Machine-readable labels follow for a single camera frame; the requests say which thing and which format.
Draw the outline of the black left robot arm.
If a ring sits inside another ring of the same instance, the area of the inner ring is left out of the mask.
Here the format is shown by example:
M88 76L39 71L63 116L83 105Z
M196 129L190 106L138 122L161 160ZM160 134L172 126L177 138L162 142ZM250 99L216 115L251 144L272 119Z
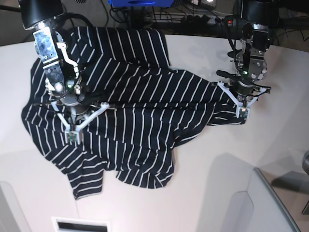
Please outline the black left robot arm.
M239 28L240 20L245 21L242 28L241 49L236 49L236 40L232 39L231 28ZM279 22L279 1L243 0L237 4L237 12L223 19L223 25L232 51L228 55L233 59L236 73L218 70L218 76L229 79L224 86L238 102L248 104L254 97L269 93L270 87L257 82L265 78L267 64L265 52L270 46L269 29Z

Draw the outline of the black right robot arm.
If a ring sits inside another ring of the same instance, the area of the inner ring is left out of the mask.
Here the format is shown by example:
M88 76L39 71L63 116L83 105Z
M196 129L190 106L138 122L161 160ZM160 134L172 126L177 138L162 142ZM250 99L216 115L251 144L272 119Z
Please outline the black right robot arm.
M89 105L82 102L85 100L82 73L95 61L97 51L93 51L89 61L78 64L69 57L60 29L62 23L72 18L84 21L91 32L96 31L94 26L81 14L65 13L59 0L21 0L19 6L24 29L35 30L34 44L43 63L45 87L53 97L37 105L52 106L66 125L75 126L79 120L82 126L89 124L100 112L89 112Z

